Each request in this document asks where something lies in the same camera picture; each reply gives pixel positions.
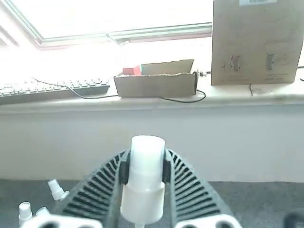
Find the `white wall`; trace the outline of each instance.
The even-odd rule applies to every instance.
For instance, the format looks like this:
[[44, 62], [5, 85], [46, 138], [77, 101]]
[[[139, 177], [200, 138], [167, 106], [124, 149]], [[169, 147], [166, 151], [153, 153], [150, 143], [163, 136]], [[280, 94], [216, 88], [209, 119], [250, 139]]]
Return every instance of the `white wall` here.
[[304, 105], [0, 115], [0, 178], [81, 179], [163, 137], [209, 181], [304, 182]]

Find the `white pump sprayer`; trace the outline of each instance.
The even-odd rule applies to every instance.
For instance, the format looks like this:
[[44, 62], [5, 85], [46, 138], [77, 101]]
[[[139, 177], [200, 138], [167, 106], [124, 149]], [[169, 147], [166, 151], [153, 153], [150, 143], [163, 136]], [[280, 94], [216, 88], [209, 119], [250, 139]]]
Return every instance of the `white pump sprayer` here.
[[123, 186], [121, 214], [135, 228], [144, 228], [162, 218], [164, 150], [162, 138], [148, 135], [132, 138], [129, 180]]

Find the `label on cardboard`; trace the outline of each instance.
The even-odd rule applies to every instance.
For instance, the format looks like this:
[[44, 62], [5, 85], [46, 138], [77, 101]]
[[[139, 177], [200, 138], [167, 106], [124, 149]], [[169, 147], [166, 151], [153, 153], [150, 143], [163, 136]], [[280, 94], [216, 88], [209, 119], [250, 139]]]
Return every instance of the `label on cardboard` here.
[[259, 4], [275, 3], [277, 0], [239, 0], [240, 6], [250, 6]]

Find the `gray floor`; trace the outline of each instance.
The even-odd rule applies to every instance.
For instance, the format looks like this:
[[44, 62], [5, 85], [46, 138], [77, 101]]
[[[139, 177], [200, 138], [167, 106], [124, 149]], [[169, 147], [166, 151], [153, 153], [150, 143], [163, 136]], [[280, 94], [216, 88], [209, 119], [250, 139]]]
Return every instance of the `gray floor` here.
[[[76, 181], [60, 181], [70, 190]], [[283, 216], [295, 209], [304, 209], [302, 183], [232, 183], [212, 182], [212, 186], [230, 206], [245, 228], [280, 228]], [[34, 212], [42, 206], [51, 207], [52, 197], [46, 181], [0, 180], [0, 227], [18, 227], [18, 205], [32, 204]], [[166, 227], [168, 216], [151, 227]], [[120, 227], [132, 227], [121, 219]]]

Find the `black cable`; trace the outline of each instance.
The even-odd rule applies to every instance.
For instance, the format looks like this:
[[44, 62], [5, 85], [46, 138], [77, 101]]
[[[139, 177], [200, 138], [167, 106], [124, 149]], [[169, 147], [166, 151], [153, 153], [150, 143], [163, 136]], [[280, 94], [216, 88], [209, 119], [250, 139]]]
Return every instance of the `black cable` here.
[[202, 101], [206, 98], [206, 93], [197, 89], [196, 91], [204, 94], [204, 96], [201, 99], [195, 100], [195, 101], [180, 101], [180, 100], [175, 100], [175, 99], [171, 99], [171, 98], [165, 98], [165, 97], [161, 97], [162, 100], [166, 100], [166, 101], [174, 101], [174, 102], [179, 102], [179, 103], [195, 103], [195, 102], [199, 102]]
[[108, 97], [115, 97], [115, 96], [118, 96], [118, 95], [109, 95], [109, 96], [98, 96], [98, 97], [85, 97], [85, 96], [82, 96], [80, 95], [79, 93], [77, 93], [74, 89], [66, 86], [66, 85], [58, 85], [58, 84], [53, 84], [53, 83], [49, 83], [49, 82], [43, 82], [43, 81], [40, 81], [34, 77], [32, 77], [34, 80], [36, 80], [37, 82], [40, 82], [40, 83], [44, 83], [44, 84], [48, 84], [48, 85], [52, 85], [52, 86], [60, 86], [60, 87], [65, 87], [65, 88], [68, 88], [69, 90], [71, 90], [74, 94], [76, 94], [77, 96], [81, 97], [82, 99], [101, 99], [101, 98], [108, 98]]
[[252, 84], [249, 85], [249, 90], [250, 90], [251, 96], [253, 96], [253, 92], [252, 92], [251, 86], [252, 86]]
[[[48, 85], [52, 85], [52, 86], [60, 86], [60, 87], [65, 87], [65, 88], [68, 88], [69, 90], [71, 90], [74, 94], [76, 94], [77, 96], [83, 98], [83, 99], [101, 99], [101, 98], [108, 98], [108, 97], [115, 97], [115, 96], [118, 96], [118, 95], [109, 95], [109, 96], [100, 96], [100, 97], [85, 97], [85, 96], [82, 96], [80, 95], [79, 93], [77, 93], [74, 89], [66, 86], [66, 85], [58, 85], [58, 84], [53, 84], [53, 83], [49, 83], [49, 82], [44, 82], [44, 81], [41, 81], [41, 80], [38, 80], [34, 77], [32, 77], [34, 80], [36, 80], [37, 82], [40, 82], [40, 83], [44, 83], [44, 84], [48, 84]], [[204, 94], [204, 97], [198, 99], [198, 100], [195, 100], [195, 101], [179, 101], [179, 100], [174, 100], [174, 99], [171, 99], [171, 98], [165, 98], [165, 97], [161, 97], [161, 99], [163, 100], [166, 100], [166, 101], [174, 101], [174, 102], [179, 102], [179, 103], [195, 103], [195, 102], [199, 102], [199, 101], [202, 101], [206, 98], [206, 94], [205, 92], [197, 89], [198, 92]]]

